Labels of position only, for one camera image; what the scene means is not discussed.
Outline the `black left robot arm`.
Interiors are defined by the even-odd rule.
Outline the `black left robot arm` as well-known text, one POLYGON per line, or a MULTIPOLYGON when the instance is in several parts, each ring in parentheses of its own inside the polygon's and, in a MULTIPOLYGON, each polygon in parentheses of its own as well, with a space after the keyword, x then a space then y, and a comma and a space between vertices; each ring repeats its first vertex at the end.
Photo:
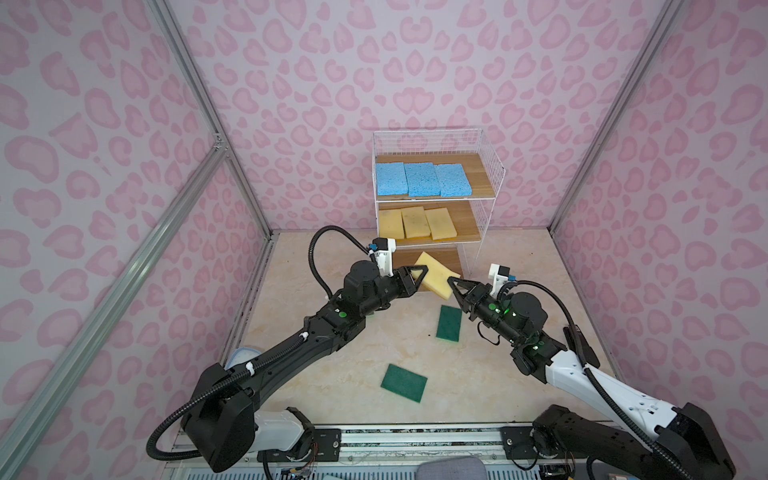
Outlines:
POLYGON ((429 272, 426 266, 405 266, 390 276, 371 261, 358 261, 343 287, 302 328, 281 343, 229 369, 208 367, 181 417, 182 430, 211 470, 220 473, 251 448, 261 428, 254 419, 263 403, 312 363, 343 348, 366 327, 366 318, 417 293, 429 272))

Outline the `small yellow sponge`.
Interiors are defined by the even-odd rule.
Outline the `small yellow sponge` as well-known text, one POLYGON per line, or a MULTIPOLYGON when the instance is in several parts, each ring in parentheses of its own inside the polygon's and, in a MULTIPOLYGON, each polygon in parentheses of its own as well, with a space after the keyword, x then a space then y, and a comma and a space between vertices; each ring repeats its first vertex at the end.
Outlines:
POLYGON ((378 220, 380 237, 395 240, 403 240, 405 238, 402 211, 400 209, 380 210, 378 220))

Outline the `blue sponge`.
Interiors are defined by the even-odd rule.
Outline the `blue sponge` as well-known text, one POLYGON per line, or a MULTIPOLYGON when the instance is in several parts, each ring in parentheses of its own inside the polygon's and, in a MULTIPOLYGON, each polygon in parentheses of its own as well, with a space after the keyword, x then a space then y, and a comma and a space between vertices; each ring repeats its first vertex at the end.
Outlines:
POLYGON ((376 164, 376 192, 378 196, 407 195, 409 188, 402 162, 376 164))
POLYGON ((461 164, 436 164, 435 172, 442 198, 468 197, 472 195, 472 186, 461 164))
POLYGON ((404 171, 409 197, 441 196, 441 185, 433 163, 407 163, 404 171))

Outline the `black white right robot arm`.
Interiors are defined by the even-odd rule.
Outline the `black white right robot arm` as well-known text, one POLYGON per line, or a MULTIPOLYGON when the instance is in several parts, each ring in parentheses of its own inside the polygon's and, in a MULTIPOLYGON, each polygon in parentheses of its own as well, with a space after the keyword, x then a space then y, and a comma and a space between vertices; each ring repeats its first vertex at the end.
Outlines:
POLYGON ((590 421, 552 405, 532 424, 543 453, 553 446, 586 455, 638 479, 732 479, 736 466, 710 415, 654 398, 604 374, 589 363, 583 345, 565 345, 544 330, 548 315, 539 299, 517 291, 517 282, 499 288, 451 277, 460 309, 512 347, 518 370, 568 393, 611 421, 590 421))

